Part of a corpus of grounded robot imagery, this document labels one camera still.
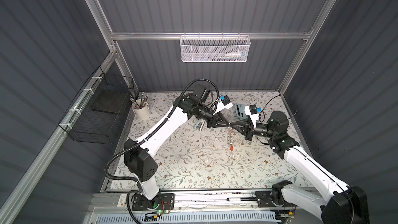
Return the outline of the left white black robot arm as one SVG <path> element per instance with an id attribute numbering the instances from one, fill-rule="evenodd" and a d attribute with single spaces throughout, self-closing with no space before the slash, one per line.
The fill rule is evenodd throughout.
<path id="1" fill-rule="evenodd" d="M 183 92 L 156 125 L 136 141 L 128 139 L 125 142 L 125 149 L 131 150 L 123 155 L 124 164 L 134 175 L 140 194 L 147 201 L 157 201 L 160 198 L 160 189 L 154 176 L 158 164 L 154 157 L 163 143 L 192 116 L 212 121 L 221 115 L 222 110 L 233 106 L 226 95 L 217 95 L 207 106 L 204 102 L 208 95 L 209 90 L 201 85 L 197 85 L 192 93 Z"/>

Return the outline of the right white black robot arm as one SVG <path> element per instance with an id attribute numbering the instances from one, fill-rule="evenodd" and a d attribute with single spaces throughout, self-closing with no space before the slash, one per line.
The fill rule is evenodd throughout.
<path id="1" fill-rule="evenodd" d="M 287 134 L 289 120 L 285 113 L 274 111 L 267 123 L 258 123 L 258 116 L 248 115 L 246 121 L 230 123 L 247 140 L 254 136 L 267 138 L 271 150 L 294 166 L 317 189 L 315 196 L 283 180 L 272 186 L 270 199 L 275 206 L 294 204 L 319 218 L 324 224 L 370 223 L 366 193 L 358 186 L 351 187 L 338 179 L 317 161 L 300 144 Z"/>

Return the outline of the light blue calculator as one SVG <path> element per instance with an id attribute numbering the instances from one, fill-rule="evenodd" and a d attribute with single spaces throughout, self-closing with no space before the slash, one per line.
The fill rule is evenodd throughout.
<path id="1" fill-rule="evenodd" d="M 239 120 L 244 120 L 247 118 L 247 115 L 245 113 L 245 107 L 247 105 L 242 105 L 242 104 L 235 104 L 235 113 L 236 116 Z"/>

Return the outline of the white tube in basket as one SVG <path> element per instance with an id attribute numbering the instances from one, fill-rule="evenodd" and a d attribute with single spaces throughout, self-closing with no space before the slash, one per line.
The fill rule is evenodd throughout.
<path id="1" fill-rule="evenodd" d="M 246 59 L 246 52 L 230 52 L 227 54 L 221 54 L 220 56 L 214 57 L 215 60 L 244 60 Z"/>

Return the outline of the white pencil cup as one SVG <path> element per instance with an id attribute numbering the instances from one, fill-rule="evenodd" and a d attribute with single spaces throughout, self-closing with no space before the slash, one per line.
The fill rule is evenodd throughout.
<path id="1" fill-rule="evenodd" d="M 148 105 L 148 97 L 144 96 L 141 99 L 133 99 L 130 97 L 131 102 L 133 103 L 133 112 L 134 114 L 141 120 L 148 119 L 151 115 L 149 105 Z"/>

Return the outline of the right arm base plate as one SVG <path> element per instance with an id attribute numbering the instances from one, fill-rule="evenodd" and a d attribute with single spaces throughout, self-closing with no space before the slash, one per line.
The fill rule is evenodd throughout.
<path id="1" fill-rule="evenodd" d="M 258 207 L 277 207 L 280 204 L 279 194 L 276 190 L 261 190 L 255 192 Z"/>

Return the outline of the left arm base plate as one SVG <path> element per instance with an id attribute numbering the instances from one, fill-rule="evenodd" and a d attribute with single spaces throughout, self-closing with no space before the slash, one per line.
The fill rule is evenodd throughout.
<path id="1" fill-rule="evenodd" d="M 140 194 L 135 194 L 132 199 L 133 211 L 158 211 L 173 210 L 175 203 L 175 194 L 160 193 L 154 199 L 148 200 Z"/>

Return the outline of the aluminium front rail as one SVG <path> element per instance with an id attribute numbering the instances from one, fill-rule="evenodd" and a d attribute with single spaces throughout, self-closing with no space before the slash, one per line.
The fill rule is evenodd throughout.
<path id="1" fill-rule="evenodd" d="M 245 201 L 255 201 L 257 191 L 266 191 L 267 195 L 271 193 L 270 188 L 250 188 L 250 189 L 187 189 L 187 190 L 177 190 L 177 189 L 166 189 L 161 190 L 161 194 L 173 194 L 175 204 L 182 202 L 191 202 L 197 204 L 200 202 L 228 202 L 230 198 L 240 198 L 242 202 Z M 94 194 L 88 211 L 94 210 L 96 207 L 118 207 L 120 196 L 127 194 L 127 190 L 116 190 L 110 192 L 103 192 Z"/>

